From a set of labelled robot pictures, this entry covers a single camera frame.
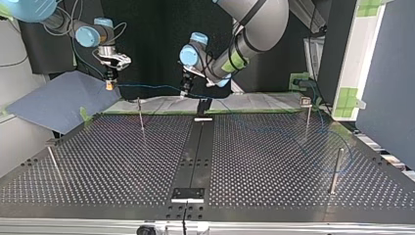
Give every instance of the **black cable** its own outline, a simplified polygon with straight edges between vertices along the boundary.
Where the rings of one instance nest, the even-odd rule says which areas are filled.
[[[314,10],[312,12],[312,16],[311,16],[311,21],[310,21],[310,34],[308,36],[308,53],[310,54],[311,70],[312,70],[312,74],[313,74],[313,77],[314,77],[314,82],[316,84],[318,93],[320,93],[320,97],[322,99],[322,102],[326,106],[327,111],[330,113],[330,116],[331,116],[332,115],[332,111],[329,109],[329,106],[327,105],[327,101],[324,99],[323,93],[321,93],[320,86],[318,85],[318,82],[317,82],[317,74],[315,73],[315,70],[314,70],[313,57],[311,55],[311,37],[312,37],[312,34],[313,34],[313,32],[312,32],[312,24],[314,23],[314,18],[315,18],[315,14],[316,13],[317,13],[317,6],[315,5],[314,6]]]
[[[185,209],[184,209],[184,213],[183,213],[183,220],[182,220],[183,235],[187,235],[187,228],[186,228],[187,206],[188,206],[188,203],[186,203],[186,206],[185,206]]]
[[[21,34],[21,32],[15,27],[15,25],[10,21],[10,20],[8,20],[8,22],[9,22],[9,24],[15,29],[15,31],[18,33],[18,34]],[[26,54],[26,56],[24,57],[24,59],[22,59],[21,61],[19,61],[19,62],[16,62],[16,63],[12,63],[12,64],[9,64],[9,65],[2,65],[2,66],[0,66],[0,68],[7,68],[7,67],[14,67],[14,66],[18,66],[18,65],[21,65],[21,64],[23,64],[24,62],[25,62],[25,60],[27,60],[28,59],[28,54]]]
[[[0,66],[0,68],[7,68],[7,67],[14,67],[14,66],[21,65],[21,64],[23,64],[23,63],[25,62],[25,60],[27,60],[27,58],[28,58],[28,55],[26,55],[26,56],[24,57],[24,59],[22,59],[22,60],[21,60],[21,61],[19,61],[19,62],[16,62],[16,63],[13,63],[13,64],[9,64],[9,65],[2,65],[2,66]]]
[[[18,34],[21,34],[21,32],[19,31],[19,29],[17,28],[17,27],[15,27],[15,25],[12,23],[12,21],[10,21],[10,20],[8,20],[8,22],[9,22],[9,24],[15,29],[15,31],[18,33]]]

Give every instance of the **vertical metal post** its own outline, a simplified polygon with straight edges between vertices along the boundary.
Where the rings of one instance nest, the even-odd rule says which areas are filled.
[[[335,191],[336,191],[337,180],[339,178],[340,164],[341,164],[344,151],[345,150],[343,148],[340,148],[338,152],[338,157],[337,157],[336,165],[335,165],[335,171],[333,173],[332,185],[330,186],[330,194],[335,194]]]
[[[50,156],[51,156],[51,158],[52,158],[53,165],[54,165],[56,168],[58,168],[58,164],[56,163],[55,154],[53,153],[52,146],[48,146],[47,148],[48,148],[48,151],[49,151],[49,155],[50,155]]]
[[[137,102],[138,102],[138,114],[140,115],[141,129],[144,130],[143,116],[141,114],[141,101],[140,101],[140,97],[138,97]]]
[[[312,106],[310,106],[310,107],[308,108],[308,116],[307,116],[307,129],[308,129],[308,126],[310,125],[311,109],[312,109]]]

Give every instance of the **cable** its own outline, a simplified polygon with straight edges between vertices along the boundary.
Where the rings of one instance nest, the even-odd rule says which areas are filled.
[[[9,22],[9,24],[13,27],[13,29],[18,33],[18,34],[21,34],[21,32],[15,27],[15,25],[10,21],[10,20],[8,20],[8,22]],[[26,60],[28,59],[28,54],[26,54],[25,55],[25,57],[21,60],[21,61],[19,61],[19,62],[16,62],[16,63],[12,63],[12,64],[9,64],[9,65],[0,65],[0,68],[8,68],[8,67],[14,67],[14,66],[18,66],[18,65],[21,65],[21,64],[23,64]]]
[[[128,24],[127,23],[119,23],[115,28],[114,31],[116,31],[119,27],[121,27],[122,25],[124,25],[124,28],[121,30],[121,32],[115,36],[113,39],[109,40],[108,42],[104,43],[104,45],[108,45],[114,41],[116,41],[119,37],[122,36],[122,34],[125,32],[125,30],[127,29]]]
[[[77,7],[78,2],[79,2],[79,0],[76,0],[76,1],[75,1],[75,3],[73,4],[73,8],[72,8],[72,12],[71,12],[71,14],[69,14],[69,13],[68,13],[67,11],[65,11],[63,8],[61,8],[61,7],[57,7],[57,9],[59,9],[61,12],[63,12],[64,14],[66,14],[66,15],[69,17],[69,24],[68,24],[68,30],[67,30],[67,31],[65,31],[65,32],[61,32],[61,33],[52,32],[51,30],[53,30],[53,29],[48,28],[48,27],[46,26],[46,24],[44,24],[44,25],[43,25],[43,28],[45,28],[45,30],[46,30],[49,34],[51,34],[51,35],[53,35],[53,36],[65,36],[65,35],[67,35],[68,33],[70,33],[70,32],[73,30],[73,17],[74,17],[75,10],[76,10],[76,7]]]
[[[22,59],[21,61],[19,61],[19,62],[16,62],[16,63],[13,63],[13,64],[9,64],[9,65],[0,65],[0,68],[7,68],[7,67],[14,67],[14,66],[18,66],[18,65],[20,65],[20,64],[23,64],[24,62],[25,62],[25,60],[27,60],[27,58],[28,58],[28,55],[26,55],[25,57],[24,57],[24,59]]]
[[[15,26],[15,24],[12,22],[12,21],[10,21],[10,20],[7,20],[8,22],[9,22],[9,24],[15,29],[15,31],[18,33],[18,34],[21,34],[21,32],[18,30],[18,28]]]
[[[317,82],[317,74],[315,73],[315,70],[314,70],[313,57],[311,55],[311,36],[312,36],[312,30],[311,29],[312,29],[312,24],[314,23],[314,19],[315,19],[316,12],[317,12],[317,6],[314,6],[314,10],[312,12],[311,22],[310,22],[310,34],[308,36],[308,53],[310,54],[311,70],[312,70],[312,75],[314,77],[315,84],[317,86],[317,90],[318,90],[318,92],[319,92],[319,94],[321,96],[321,99],[322,99],[324,105],[327,108],[327,111],[330,113],[330,116],[331,116],[332,115],[332,111],[329,109],[329,106],[327,105],[327,101],[324,99],[323,93],[321,93],[320,86],[318,85],[318,82]]]
[[[153,85],[146,85],[146,84],[121,83],[118,86],[119,87],[143,87],[143,88],[149,88],[149,89],[163,89],[163,88],[168,88],[168,89],[172,89],[172,90],[176,90],[178,92],[181,92],[180,89],[178,89],[178,88],[176,88],[174,86],[170,86],[170,85],[153,86]],[[316,93],[315,93],[314,87],[312,87],[312,89],[314,91],[313,100],[315,100],[316,99]],[[196,95],[196,94],[191,94],[191,93],[189,93],[189,95],[190,96],[193,96],[195,98],[216,100],[217,102],[219,102],[220,104],[222,104],[222,106],[225,107],[225,109],[227,109],[229,111],[230,115],[234,115],[234,113],[232,113],[232,111],[220,99],[215,99],[215,98],[211,98],[211,97],[208,97],[208,96]],[[319,169],[321,169],[321,170],[323,170],[324,172],[327,172],[327,173],[345,173],[345,172],[348,172],[348,170],[351,168],[352,163],[354,161],[354,159],[353,159],[353,153],[352,153],[351,148],[349,147],[349,145],[347,144],[347,142],[345,141],[345,139],[339,133],[337,133],[335,131],[328,130],[328,129],[326,129],[324,127],[324,118],[323,118],[320,110],[317,109],[317,111],[318,111],[318,115],[320,116],[320,119],[321,119],[321,128],[317,131],[317,133],[334,134],[337,137],[339,137],[342,140],[342,142],[347,147],[347,150],[349,152],[349,155],[348,155],[349,161],[348,161],[348,164],[346,165],[346,167],[344,169],[342,169],[342,170],[339,170],[339,171],[334,171],[334,170],[331,170],[331,169],[327,169],[327,168],[321,167],[320,165],[318,165],[319,162],[314,162],[313,163],[313,166],[315,166],[315,167],[317,167],[317,168],[319,168]],[[299,149],[303,153],[303,155],[308,159],[308,157],[309,157],[308,152],[305,150],[305,148],[302,146],[302,144],[300,144],[300,142],[295,137],[293,137],[292,135],[290,135],[289,133],[287,133],[287,132],[285,132],[285,131],[283,131],[281,129],[275,128],[275,127],[264,127],[262,129],[252,128],[251,126],[246,125],[246,123],[243,122],[242,120],[238,120],[237,118],[235,118],[235,120],[237,122],[239,122],[241,125],[243,125],[244,127],[248,128],[248,129],[250,129],[252,131],[278,132],[283,137],[293,140],[293,142],[299,147]]]

